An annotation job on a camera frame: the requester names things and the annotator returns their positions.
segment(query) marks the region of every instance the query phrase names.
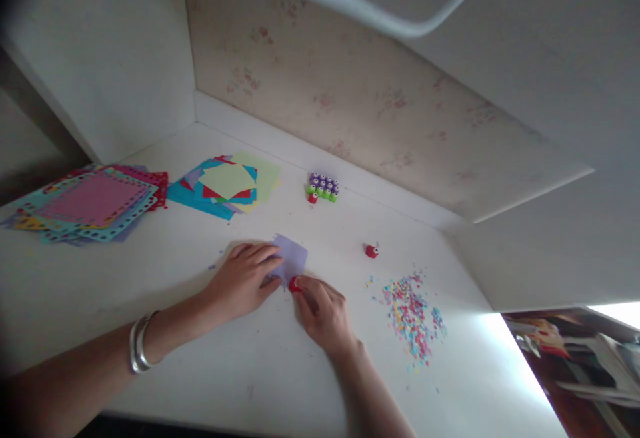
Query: silver bangle bracelet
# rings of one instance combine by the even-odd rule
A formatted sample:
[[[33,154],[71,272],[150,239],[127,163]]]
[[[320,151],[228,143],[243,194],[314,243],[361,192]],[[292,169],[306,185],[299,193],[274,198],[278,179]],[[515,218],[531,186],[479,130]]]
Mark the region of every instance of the silver bangle bracelet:
[[[134,372],[136,375],[140,375],[146,371],[140,368],[140,366],[138,365],[138,360],[135,357],[135,331],[138,328],[138,325],[140,324],[141,321],[142,321],[142,318],[136,321],[131,327],[131,332],[129,333],[129,360],[131,365],[131,371]]]
[[[147,368],[146,370],[148,370],[149,368],[151,368],[154,365],[157,365],[157,363],[152,365],[150,362],[148,362],[148,360],[147,360],[147,358],[145,356],[144,340],[145,340],[145,331],[147,330],[147,327],[149,326],[149,322],[151,321],[151,318],[153,318],[153,316],[156,313],[158,313],[158,311],[159,310],[156,310],[153,313],[148,313],[148,314],[146,314],[144,316],[144,318],[142,318],[142,320],[143,320],[142,327],[137,332],[137,336],[135,338],[135,351],[136,351],[135,356],[138,359],[138,361],[140,361],[140,363],[142,363]]]

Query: light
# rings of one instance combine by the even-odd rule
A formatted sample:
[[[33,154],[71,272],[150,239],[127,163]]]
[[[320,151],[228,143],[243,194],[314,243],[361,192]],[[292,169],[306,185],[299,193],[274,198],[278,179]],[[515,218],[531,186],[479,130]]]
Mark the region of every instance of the light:
[[[588,306],[587,308],[640,330],[640,301],[617,305]]]

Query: person's right hand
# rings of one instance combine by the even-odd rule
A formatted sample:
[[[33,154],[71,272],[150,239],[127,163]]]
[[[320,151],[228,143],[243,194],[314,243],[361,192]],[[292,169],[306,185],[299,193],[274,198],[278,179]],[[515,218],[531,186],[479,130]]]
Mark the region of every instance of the person's right hand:
[[[302,324],[307,334],[331,359],[339,359],[356,352],[358,338],[351,330],[347,300],[340,292],[322,280],[308,276],[295,279],[302,292],[295,297]]]

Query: pink paper with holes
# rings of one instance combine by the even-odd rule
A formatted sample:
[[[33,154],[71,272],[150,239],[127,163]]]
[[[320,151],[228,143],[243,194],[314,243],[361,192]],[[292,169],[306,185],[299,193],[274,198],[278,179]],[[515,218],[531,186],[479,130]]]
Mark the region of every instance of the pink paper with holes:
[[[153,194],[158,201],[156,201],[148,211],[153,211],[158,207],[163,207],[167,202],[167,188],[169,187],[169,174],[166,171],[159,171],[156,173],[150,173],[148,171],[138,170],[134,167],[127,165],[111,165],[111,168],[118,170],[120,173],[124,173],[127,176],[136,178],[140,181],[144,181],[153,186],[157,186],[158,190]]]
[[[106,226],[146,190],[148,187],[141,183],[98,171],[35,213],[50,219]]]

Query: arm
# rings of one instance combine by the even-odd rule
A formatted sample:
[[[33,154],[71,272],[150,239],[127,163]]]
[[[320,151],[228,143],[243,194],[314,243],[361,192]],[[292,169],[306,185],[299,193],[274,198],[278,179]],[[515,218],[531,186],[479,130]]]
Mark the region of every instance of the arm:
[[[156,314],[145,333],[145,356],[164,356],[256,310],[279,286],[263,280],[282,258],[268,243],[236,246],[200,293]],[[29,436],[72,437],[134,380],[129,362],[132,324],[50,358],[9,379]]]
[[[323,281],[298,277],[294,293],[307,334],[326,352],[338,377],[354,396],[365,426],[375,437],[415,437],[382,378],[355,337],[345,297]]]

